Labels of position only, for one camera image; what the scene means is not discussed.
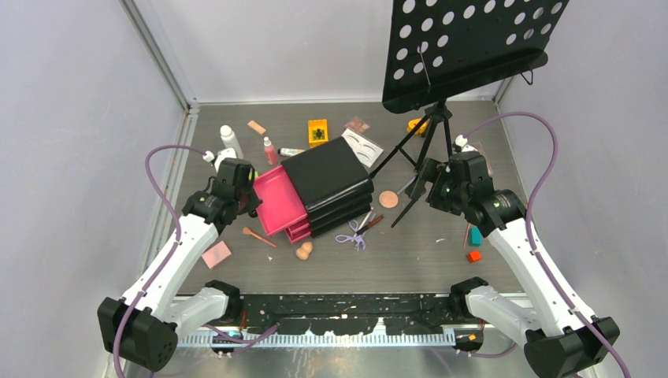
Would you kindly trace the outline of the white bottle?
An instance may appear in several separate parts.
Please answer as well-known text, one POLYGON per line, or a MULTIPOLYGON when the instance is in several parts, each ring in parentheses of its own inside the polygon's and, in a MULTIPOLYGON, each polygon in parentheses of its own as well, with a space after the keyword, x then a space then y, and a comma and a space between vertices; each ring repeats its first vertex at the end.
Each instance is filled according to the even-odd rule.
POLYGON ((242 147, 239 144, 236 133, 230 126, 225 124, 220 127, 220 137, 226 149, 232 148, 238 158, 244 159, 242 147))

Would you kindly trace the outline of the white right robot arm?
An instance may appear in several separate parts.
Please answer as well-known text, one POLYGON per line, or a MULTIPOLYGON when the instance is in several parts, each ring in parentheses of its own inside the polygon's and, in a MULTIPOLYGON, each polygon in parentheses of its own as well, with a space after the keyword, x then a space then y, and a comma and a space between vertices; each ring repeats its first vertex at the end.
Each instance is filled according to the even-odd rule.
POLYGON ((565 377, 603 361, 620 335, 611 317, 598 317, 556 268, 523 201, 496 190, 485 158, 460 152, 449 161, 426 158, 411 199, 426 193, 433 208, 462 215, 499 252, 531 301, 526 309, 478 276, 451 286, 450 313, 460 323, 474 318, 498 328, 522 348, 538 377, 565 377))

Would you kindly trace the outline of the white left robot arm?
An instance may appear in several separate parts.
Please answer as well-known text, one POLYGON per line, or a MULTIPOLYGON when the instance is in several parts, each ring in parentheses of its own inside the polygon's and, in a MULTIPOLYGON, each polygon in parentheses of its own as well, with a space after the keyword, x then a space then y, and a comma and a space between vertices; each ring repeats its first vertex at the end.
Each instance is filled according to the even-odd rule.
POLYGON ((174 303, 178 290, 205 250, 239 215, 261 204, 249 161, 223 157, 204 191, 185 202, 174 233, 141 277, 119 299, 105 298, 98 322, 105 349, 151 372, 163 369, 178 342, 217 320, 234 325, 242 313, 240 290, 211 280, 189 299, 174 303))

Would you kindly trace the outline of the black drawer organizer cabinet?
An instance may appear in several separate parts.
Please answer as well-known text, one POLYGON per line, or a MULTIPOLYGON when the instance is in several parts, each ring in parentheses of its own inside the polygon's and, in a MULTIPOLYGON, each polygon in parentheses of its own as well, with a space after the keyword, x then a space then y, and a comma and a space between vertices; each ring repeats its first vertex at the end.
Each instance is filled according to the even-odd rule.
POLYGON ((344 137, 290 157, 281 165, 306 210, 311 237, 371 210, 373 181, 344 137))

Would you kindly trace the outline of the small makeup tube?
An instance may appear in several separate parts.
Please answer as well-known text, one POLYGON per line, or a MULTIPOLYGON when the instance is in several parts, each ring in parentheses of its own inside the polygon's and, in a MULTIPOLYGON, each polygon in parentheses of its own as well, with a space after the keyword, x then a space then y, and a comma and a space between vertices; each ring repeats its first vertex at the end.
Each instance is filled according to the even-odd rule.
POLYGON ((301 154, 302 152, 304 152, 304 150, 302 150, 302 149, 285 148, 285 147, 279 148, 277 150, 277 153, 280 156, 286 157, 286 158, 294 157, 295 155, 301 154))

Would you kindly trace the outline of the pink top drawer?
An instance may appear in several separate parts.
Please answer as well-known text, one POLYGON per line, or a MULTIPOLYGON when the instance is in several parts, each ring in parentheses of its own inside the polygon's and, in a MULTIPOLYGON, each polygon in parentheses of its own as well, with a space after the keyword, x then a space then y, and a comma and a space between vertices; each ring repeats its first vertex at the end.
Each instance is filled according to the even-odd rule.
POLYGON ((267 236, 273 237, 295 222, 308 219, 306 208, 282 165, 260 175, 254 189, 262 200, 257 211, 267 236))

